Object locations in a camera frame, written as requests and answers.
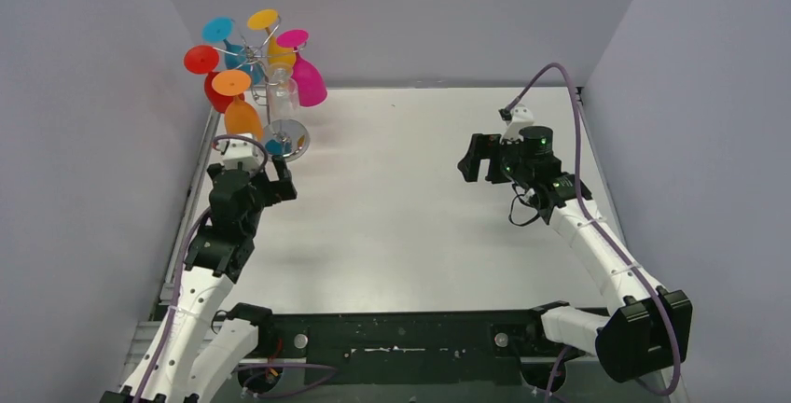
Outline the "orange wine glass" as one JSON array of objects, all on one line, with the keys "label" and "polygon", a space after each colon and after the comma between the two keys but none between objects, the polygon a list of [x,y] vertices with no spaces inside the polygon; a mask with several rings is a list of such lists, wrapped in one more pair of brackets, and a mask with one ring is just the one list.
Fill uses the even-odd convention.
[{"label": "orange wine glass", "polygon": [[252,85],[252,78],[244,71],[230,69],[217,74],[212,80],[214,90],[230,97],[231,103],[224,112],[224,124],[228,134],[251,134],[261,141],[263,126],[253,106],[245,101],[243,93]]}]

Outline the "clear patterned wine glass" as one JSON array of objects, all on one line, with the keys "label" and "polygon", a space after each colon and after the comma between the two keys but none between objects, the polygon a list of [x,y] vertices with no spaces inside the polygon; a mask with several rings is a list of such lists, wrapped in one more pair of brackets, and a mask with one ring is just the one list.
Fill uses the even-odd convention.
[{"label": "clear patterned wine glass", "polygon": [[267,71],[266,97],[270,123],[292,119],[299,108],[298,84],[293,78],[293,67],[287,63],[273,63]]}]

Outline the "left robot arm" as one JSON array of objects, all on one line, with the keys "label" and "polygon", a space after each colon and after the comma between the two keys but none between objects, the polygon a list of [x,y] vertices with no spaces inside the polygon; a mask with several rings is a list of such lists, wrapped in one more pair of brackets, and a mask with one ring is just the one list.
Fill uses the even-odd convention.
[{"label": "left robot arm", "polygon": [[211,342],[205,336],[254,251],[258,222],[267,207],[297,192],[281,156],[248,170],[240,162],[209,166],[213,188],[178,256],[168,310],[146,353],[117,391],[103,402],[208,402],[248,355],[270,354],[277,342],[271,310],[237,304]]}]

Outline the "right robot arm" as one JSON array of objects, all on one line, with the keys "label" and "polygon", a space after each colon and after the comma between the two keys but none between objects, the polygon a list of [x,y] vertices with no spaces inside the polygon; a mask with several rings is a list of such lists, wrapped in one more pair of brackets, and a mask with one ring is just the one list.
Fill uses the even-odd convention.
[{"label": "right robot arm", "polygon": [[546,355],[560,345],[598,358],[615,382],[678,368],[687,358],[693,306],[681,291],[670,291],[635,260],[598,211],[587,186],[566,172],[553,151],[553,131],[521,129],[516,139],[474,133],[457,168],[467,183],[479,178],[530,192],[529,207],[564,239],[604,299],[598,315],[566,302],[537,309],[537,322],[525,329],[527,346]]}]

